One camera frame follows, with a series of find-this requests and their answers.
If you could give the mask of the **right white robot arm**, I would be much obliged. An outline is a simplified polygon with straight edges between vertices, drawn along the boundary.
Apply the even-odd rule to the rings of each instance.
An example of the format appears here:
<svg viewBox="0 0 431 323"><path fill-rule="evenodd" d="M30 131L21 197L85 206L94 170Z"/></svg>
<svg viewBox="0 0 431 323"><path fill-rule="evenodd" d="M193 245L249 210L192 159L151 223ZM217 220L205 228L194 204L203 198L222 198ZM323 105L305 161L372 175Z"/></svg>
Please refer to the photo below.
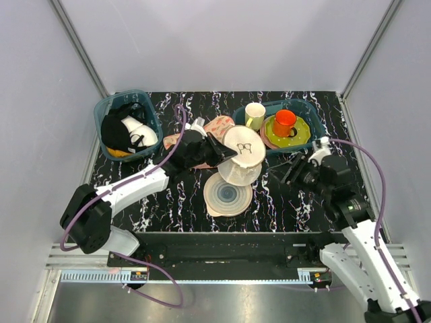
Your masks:
<svg viewBox="0 0 431 323"><path fill-rule="evenodd" d="M331 153L334 140L313 141L313 153L298 153L268 172L283 184L309 190L323 199L325 214L348 244L359 263L346 253L329 232L311 241L306 259L326 266L364 308L366 322L429 322L430 302L405 280L380 234L382 215L353 189L351 169L344 157Z"/></svg>

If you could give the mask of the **swirl pattern ceramic plate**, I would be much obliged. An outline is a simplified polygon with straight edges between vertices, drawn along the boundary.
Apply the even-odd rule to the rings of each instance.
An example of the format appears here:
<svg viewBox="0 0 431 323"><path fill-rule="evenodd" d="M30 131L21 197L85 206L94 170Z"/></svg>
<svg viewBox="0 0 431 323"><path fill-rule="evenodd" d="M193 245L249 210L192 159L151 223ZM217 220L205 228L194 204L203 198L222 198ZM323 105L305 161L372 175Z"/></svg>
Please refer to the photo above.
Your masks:
<svg viewBox="0 0 431 323"><path fill-rule="evenodd" d="M212 217L235 217L248 209L253 190L251 185L231 185L215 173L206 181L203 197L207 212Z"/></svg>

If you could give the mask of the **white mesh laundry bag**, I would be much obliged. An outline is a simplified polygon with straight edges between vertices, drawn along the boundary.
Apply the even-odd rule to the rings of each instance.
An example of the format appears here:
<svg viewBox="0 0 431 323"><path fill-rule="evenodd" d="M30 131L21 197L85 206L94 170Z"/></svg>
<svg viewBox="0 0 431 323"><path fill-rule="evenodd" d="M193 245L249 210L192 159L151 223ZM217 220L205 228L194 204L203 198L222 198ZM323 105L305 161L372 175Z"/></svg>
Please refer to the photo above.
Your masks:
<svg viewBox="0 0 431 323"><path fill-rule="evenodd" d="M251 185L261 173L266 147L260 136L246 126L229 128L222 143L237 155L218 166L220 176L234 186Z"/></svg>

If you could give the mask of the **right teal plastic tray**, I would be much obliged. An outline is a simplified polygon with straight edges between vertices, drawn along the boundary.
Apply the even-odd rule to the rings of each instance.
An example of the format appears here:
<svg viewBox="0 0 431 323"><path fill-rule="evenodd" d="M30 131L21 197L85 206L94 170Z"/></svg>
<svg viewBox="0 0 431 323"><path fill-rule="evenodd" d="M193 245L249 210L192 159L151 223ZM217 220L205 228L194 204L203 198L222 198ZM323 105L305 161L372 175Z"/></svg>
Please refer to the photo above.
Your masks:
<svg viewBox="0 0 431 323"><path fill-rule="evenodd" d="M325 136L325 128L317 114L317 109L309 102L299 99L264 102L265 120L259 134L267 146L267 155L293 153L312 148L312 142ZM281 138L273 133L273 121L279 110L289 110L296 115L293 137Z"/></svg>

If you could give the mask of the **left teal plastic bin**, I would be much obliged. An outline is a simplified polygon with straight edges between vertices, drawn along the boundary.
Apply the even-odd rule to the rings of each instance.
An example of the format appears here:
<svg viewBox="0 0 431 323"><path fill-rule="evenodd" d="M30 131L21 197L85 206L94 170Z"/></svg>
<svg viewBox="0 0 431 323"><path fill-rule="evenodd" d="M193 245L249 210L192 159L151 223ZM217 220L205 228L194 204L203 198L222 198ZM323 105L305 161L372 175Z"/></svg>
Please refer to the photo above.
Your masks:
<svg viewBox="0 0 431 323"><path fill-rule="evenodd" d="M164 137L150 97L138 89L99 101L94 121L101 150L114 162L148 157L159 150Z"/></svg>

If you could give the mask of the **green polka dot plate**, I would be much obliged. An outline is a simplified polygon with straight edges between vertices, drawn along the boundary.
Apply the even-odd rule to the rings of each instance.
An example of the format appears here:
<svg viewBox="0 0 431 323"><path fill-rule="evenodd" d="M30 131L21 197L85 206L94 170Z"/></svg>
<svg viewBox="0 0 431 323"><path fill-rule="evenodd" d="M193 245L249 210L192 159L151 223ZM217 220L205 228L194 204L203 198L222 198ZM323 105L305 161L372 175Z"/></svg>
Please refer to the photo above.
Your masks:
<svg viewBox="0 0 431 323"><path fill-rule="evenodd" d="M289 137L278 137L275 135L273 132L274 120L274 115L267 117L260 130L261 138L271 149L293 148L304 145L311 138L310 127L299 116L296 117L296 123L291 129Z"/></svg>

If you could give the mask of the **yellow garment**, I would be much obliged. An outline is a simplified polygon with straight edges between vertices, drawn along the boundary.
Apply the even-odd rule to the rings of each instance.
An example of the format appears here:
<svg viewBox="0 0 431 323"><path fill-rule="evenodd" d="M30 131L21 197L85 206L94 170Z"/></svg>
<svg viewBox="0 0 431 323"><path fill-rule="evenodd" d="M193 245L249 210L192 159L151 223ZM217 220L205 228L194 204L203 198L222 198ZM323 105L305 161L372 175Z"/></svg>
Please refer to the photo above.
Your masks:
<svg viewBox="0 0 431 323"><path fill-rule="evenodd" d="M132 153L129 153L126 151L121 151L118 149L111 149L109 147L107 147L106 150L111 156L113 156L115 158L125 158L125 157L132 155Z"/></svg>

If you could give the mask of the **white bra in bin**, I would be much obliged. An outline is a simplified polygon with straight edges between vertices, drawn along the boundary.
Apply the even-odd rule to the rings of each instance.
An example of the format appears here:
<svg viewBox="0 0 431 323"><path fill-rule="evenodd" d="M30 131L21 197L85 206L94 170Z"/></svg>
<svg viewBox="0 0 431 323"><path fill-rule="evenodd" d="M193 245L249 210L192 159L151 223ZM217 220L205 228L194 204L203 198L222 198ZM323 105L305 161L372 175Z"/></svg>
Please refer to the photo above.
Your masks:
<svg viewBox="0 0 431 323"><path fill-rule="evenodd" d="M126 140L127 152L137 153L154 146L158 142L156 132L132 116L122 119L122 123L128 132L128 139Z"/></svg>

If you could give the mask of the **black garment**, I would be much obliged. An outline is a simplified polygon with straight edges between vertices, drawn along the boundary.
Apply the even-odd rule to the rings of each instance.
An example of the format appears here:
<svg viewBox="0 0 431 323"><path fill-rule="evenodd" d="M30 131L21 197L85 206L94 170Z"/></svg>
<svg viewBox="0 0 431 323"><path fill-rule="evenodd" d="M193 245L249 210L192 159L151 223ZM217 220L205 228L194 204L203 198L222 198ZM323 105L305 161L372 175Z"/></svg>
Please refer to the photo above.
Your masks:
<svg viewBox="0 0 431 323"><path fill-rule="evenodd" d="M146 124L145 109L140 103L131 102L123 104L120 108L110 110L103 118L100 128L102 142L106 147L127 152L126 140L128 139L128 132L122 123L122 119L127 116L132 116Z"/></svg>

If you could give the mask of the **pink floral laundry bag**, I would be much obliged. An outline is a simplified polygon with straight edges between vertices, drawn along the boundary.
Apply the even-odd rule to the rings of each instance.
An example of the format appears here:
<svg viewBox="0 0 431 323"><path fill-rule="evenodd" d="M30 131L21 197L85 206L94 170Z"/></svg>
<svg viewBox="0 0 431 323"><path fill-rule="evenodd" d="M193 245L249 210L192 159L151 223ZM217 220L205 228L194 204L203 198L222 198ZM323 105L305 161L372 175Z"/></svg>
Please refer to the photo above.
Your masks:
<svg viewBox="0 0 431 323"><path fill-rule="evenodd" d="M233 120L228 116L219 116L208 123L205 123L204 119L199 117L191 124L187 123L185 126L185 131L196 130L196 131L199 131L202 135L205 135L206 133L211 133L215 136L215 138L218 141L222 143L223 135L226 133L226 131L229 128L233 126L234 126ZM161 168L168 174L171 174L171 175L179 174L186 170L192 169L192 168L183 168L180 166L176 166L173 162L173 153L175 152L176 147L178 146L177 141L182 138L184 132L177 135L170 135L165 139L163 139L165 152L161 155L160 164L161 164ZM203 164L194 168L199 169L199 168L215 168L215 167L209 167L207 164Z"/></svg>

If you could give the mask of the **pink plate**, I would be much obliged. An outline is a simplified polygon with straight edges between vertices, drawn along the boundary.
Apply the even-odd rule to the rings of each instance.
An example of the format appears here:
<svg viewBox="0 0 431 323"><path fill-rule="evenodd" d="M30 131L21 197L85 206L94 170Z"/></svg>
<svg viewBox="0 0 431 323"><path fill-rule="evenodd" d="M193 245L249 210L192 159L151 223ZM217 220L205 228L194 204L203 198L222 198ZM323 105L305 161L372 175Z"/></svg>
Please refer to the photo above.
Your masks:
<svg viewBox="0 0 431 323"><path fill-rule="evenodd" d="M264 144L269 149L281 149L284 148L284 139L276 136L273 133L273 122L275 120L274 116L267 117L263 124L261 125L259 134L264 142Z"/></svg>

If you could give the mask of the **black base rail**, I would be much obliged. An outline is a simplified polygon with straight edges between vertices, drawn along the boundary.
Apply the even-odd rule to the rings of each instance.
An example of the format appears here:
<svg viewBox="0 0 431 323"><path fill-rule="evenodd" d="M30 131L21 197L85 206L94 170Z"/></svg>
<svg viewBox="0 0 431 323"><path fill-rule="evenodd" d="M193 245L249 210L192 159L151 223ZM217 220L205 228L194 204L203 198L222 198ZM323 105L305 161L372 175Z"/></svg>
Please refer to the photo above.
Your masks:
<svg viewBox="0 0 431 323"><path fill-rule="evenodd" d="M137 259L156 264L177 281L287 281L300 268L322 268L318 248L341 233L178 233L138 234Z"/></svg>

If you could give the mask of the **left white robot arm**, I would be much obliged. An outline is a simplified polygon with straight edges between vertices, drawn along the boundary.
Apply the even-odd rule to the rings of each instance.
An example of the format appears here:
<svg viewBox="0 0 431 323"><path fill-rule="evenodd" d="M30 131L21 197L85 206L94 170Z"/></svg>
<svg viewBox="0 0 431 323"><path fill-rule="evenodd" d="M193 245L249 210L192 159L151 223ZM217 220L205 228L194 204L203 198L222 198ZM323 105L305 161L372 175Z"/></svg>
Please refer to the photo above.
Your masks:
<svg viewBox="0 0 431 323"><path fill-rule="evenodd" d="M237 156L210 132L204 131L202 119L182 127L179 138L169 149L142 171L106 186L79 186L60 220L65 235L84 254L106 250L122 254L130 266L145 260L139 238L129 230L112 224L112 218L141 199L162 192L179 174L201 164L217 167Z"/></svg>

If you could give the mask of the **orange mug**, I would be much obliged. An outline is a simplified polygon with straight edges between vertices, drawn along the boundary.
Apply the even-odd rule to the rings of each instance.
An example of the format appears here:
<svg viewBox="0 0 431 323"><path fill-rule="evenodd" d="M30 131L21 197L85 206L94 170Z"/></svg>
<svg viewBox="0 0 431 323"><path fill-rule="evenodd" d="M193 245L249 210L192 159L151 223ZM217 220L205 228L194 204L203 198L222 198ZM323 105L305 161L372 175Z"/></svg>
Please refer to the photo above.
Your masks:
<svg viewBox="0 0 431 323"><path fill-rule="evenodd" d="M273 133L278 137L295 137L297 135L297 130L294 128L296 120L296 115L290 110L277 111L273 122Z"/></svg>

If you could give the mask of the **pale yellow mug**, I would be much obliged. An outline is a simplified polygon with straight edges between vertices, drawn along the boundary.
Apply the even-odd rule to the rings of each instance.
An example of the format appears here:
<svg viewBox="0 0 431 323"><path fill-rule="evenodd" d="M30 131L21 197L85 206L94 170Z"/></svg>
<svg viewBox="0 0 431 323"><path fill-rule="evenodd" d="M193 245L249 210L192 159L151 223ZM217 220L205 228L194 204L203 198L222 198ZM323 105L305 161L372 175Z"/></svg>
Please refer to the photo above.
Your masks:
<svg viewBox="0 0 431 323"><path fill-rule="evenodd" d="M265 113L264 105L257 102L247 104L244 110L245 126L258 131L265 120Z"/></svg>

